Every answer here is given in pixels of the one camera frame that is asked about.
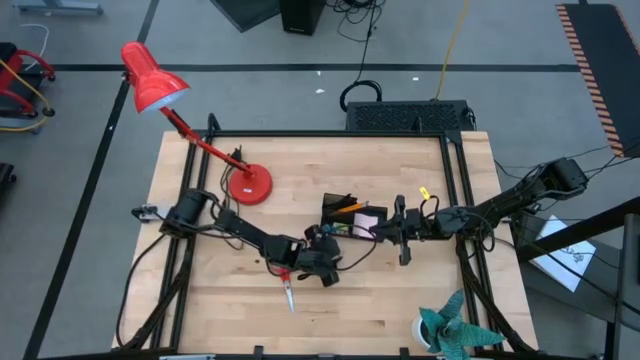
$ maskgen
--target potted plant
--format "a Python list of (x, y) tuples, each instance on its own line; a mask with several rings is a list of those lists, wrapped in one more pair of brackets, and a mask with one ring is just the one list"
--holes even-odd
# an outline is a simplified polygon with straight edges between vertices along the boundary
[(501, 334), (463, 322), (460, 316), (463, 302), (460, 289), (438, 312), (420, 308), (420, 316), (412, 326), (413, 337), (430, 353), (443, 352), (447, 360), (468, 360), (465, 346), (493, 345), (505, 339)]

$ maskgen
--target gray floor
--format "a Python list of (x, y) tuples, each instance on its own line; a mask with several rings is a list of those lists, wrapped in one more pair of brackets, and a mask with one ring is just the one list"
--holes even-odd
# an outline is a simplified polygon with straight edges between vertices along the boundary
[[(640, 5), (613, 1), (640, 37)], [(135, 40), (149, 1), (103, 1), (105, 15), (18, 15), (0, 0), (2, 40), (39, 51), (49, 26), (45, 57), (57, 64), (117, 64), (119, 49)], [(388, 0), (367, 61), (441, 63), (462, 1)], [(555, 14), (556, 1), (473, 1), (452, 54), (455, 64), (575, 63)], [(208, 0), (161, 0), (147, 44), (162, 63), (357, 63), (362, 45), (336, 34), (340, 18), (325, 11), (313, 37), (286, 34), (275, 17), (240, 34)], [(345, 27), (354, 36), (363, 27)], [(221, 72), (180, 74), (193, 87), (176, 108), (193, 127), (213, 111), (225, 129), (342, 129), (338, 97), (352, 72)], [(385, 100), (423, 100), (435, 92), (437, 72), (365, 72)], [(39, 135), (0, 134), (0, 162), (20, 177), (0, 207), (0, 358), (22, 355), (71, 224), (97, 144), (120, 84), (117, 72), (61, 72), (44, 92), (57, 111)], [(369, 100), (365, 90), (350, 100)], [(533, 165), (606, 145), (581, 76), (577, 73), (448, 73), (444, 99), (466, 99), (488, 131), (504, 165)], [(139, 225), (129, 210), (146, 199), (162, 131), (160, 116), (136, 114), (131, 94), (122, 110), (80, 242), (41, 356), (105, 351)], [(579, 159), (585, 169), (609, 160), (607, 149)], [(515, 174), (522, 172), (514, 169)], [(557, 204), (559, 217), (582, 218), (634, 196), (640, 163), (611, 168), (589, 190)], [(512, 179), (501, 174), (506, 188)], [(600, 240), (620, 245), (620, 233)], [(529, 294), (542, 349), (586, 356), (604, 345), (603, 322), (536, 293)], [(637, 349), (628, 336), (625, 351)]]

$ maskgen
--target teal plant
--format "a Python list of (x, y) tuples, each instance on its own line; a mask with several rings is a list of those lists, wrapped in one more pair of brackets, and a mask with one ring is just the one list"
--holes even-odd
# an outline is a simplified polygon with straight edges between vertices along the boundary
[(462, 321), (460, 309), (464, 302), (462, 289), (456, 291), (438, 312), (420, 308), (420, 317), (426, 325), (425, 340), (430, 353), (443, 352), (447, 360), (468, 360), (465, 346), (485, 346), (502, 342), (504, 336)]

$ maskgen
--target pencil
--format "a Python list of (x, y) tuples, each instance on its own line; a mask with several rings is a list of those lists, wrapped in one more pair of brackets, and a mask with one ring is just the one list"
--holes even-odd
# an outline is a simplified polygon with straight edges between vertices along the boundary
[(348, 212), (352, 212), (352, 211), (356, 211), (356, 210), (360, 210), (362, 208), (367, 207), (367, 205), (369, 205), (368, 201), (359, 203), (359, 204), (355, 204), (355, 205), (351, 205), (351, 206), (347, 206), (345, 208), (342, 208), (340, 210), (336, 210), (334, 211), (331, 215), (336, 215), (336, 214), (344, 214), (344, 213), (348, 213)]

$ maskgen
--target yellow clip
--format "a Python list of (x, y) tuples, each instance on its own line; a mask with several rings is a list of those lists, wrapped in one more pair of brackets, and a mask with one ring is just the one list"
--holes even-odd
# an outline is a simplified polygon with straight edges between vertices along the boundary
[(429, 195), (429, 192), (424, 186), (420, 188), (420, 192), (422, 193), (422, 196), (425, 200), (429, 200), (431, 198), (431, 195)]

